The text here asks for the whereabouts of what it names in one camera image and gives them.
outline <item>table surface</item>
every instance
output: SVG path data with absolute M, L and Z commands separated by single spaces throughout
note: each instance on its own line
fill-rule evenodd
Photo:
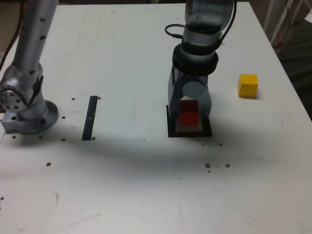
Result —
M 250 5 L 217 51 L 209 138 L 167 137 L 171 23 L 184 4 L 58 6 L 40 62 L 65 119 L 0 129 L 0 233 L 312 232 L 312 124 Z M 258 99 L 237 96 L 243 73 Z M 81 141 L 91 95 L 96 140 Z

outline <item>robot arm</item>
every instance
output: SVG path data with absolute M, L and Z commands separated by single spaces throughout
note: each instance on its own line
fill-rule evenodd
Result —
M 179 102 L 184 97 L 196 99 L 202 118 L 208 118 L 211 99 L 208 75 L 215 71 L 221 45 L 220 33 L 228 25 L 236 0 L 187 0 L 182 43 L 173 53 L 173 66 L 168 83 L 168 111 L 179 117 Z
M 58 119 L 55 104 L 42 95 L 43 69 L 39 63 L 58 0 L 29 0 L 12 64 L 0 81 L 0 102 L 6 110 L 7 133 L 33 134 Z

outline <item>yellow cube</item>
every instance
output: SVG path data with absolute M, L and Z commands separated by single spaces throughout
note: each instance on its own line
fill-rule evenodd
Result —
M 241 98 L 256 98 L 258 89 L 257 75 L 241 74 L 237 86 Z

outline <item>cube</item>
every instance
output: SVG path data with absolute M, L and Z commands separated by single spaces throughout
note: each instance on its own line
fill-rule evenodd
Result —
M 241 98 L 256 98 L 258 90 L 257 75 L 241 74 L 237 86 Z
M 199 104 L 197 100 L 180 101 L 180 125 L 193 126 L 198 125 Z

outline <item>red cube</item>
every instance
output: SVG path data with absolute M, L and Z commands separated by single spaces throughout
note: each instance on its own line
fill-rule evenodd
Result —
M 180 101 L 180 125 L 194 126 L 198 125 L 199 104 L 197 100 Z

